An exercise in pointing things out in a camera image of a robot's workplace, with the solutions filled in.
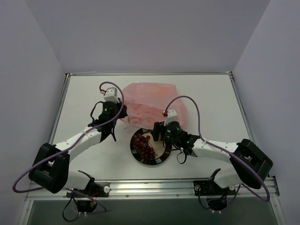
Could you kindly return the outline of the red fake grape bunch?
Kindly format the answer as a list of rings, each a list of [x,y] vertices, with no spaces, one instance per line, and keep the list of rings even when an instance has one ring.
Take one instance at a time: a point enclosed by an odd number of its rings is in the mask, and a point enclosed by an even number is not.
[[[150,135],[144,136],[142,134],[137,134],[132,139],[133,148],[141,159],[141,162],[148,163],[156,157],[150,139]]]

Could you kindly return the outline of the pink plastic bag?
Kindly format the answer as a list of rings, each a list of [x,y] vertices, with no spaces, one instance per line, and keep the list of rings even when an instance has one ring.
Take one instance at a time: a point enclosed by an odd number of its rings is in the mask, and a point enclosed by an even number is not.
[[[165,120],[163,111],[179,94],[176,85],[167,83],[132,83],[123,89],[127,117],[126,124],[153,129],[155,122]]]

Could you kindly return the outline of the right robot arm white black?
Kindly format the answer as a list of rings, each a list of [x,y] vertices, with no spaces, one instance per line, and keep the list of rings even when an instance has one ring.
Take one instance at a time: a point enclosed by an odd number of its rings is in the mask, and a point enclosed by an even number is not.
[[[249,139],[240,142],[210,141],[182,130],[177,121],[168,124],[156,122],[151,135],[154,141],[178,147],[185,157],[212,158],[229,163],[231,166],[226,170],[217,168],[208,182],[209,190],[215,194],[240,184],[260,189],[273,167],[272,160]]]

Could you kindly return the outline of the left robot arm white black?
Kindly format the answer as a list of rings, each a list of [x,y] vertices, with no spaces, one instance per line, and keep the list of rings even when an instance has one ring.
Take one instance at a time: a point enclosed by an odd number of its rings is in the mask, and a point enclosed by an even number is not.
[[[34,160],[29,179],[55,194],[63,189],[77,189],[83,196],[94,193],[94,178],[83,171],[69,171],[69,164],[88,148],[115,137],[118,119],[127,116],[127,107],[121,102],[105,101],[102,113],[80,133],[57,143],[43,144]]]

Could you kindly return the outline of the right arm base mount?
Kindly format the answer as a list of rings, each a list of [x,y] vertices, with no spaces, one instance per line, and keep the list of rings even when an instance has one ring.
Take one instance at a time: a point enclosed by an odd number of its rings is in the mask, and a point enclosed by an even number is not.
[[[235,195],[236,189],[233,187],[231,190],[229,187],[222,188],[214,181],[215,176],[221,169],[216,169],[213,174],[206,180],[194,180],[194,193],[197,196],[225,196]]]

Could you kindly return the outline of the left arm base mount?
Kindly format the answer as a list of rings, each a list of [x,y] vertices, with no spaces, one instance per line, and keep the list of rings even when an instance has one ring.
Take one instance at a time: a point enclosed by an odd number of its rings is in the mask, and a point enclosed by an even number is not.
[[[108,197],[111,190],[107,181],[96,181],[94,177],[83,171],[70,172],[63,187],[67,190],[67,197],[72,194],[75,198]]]

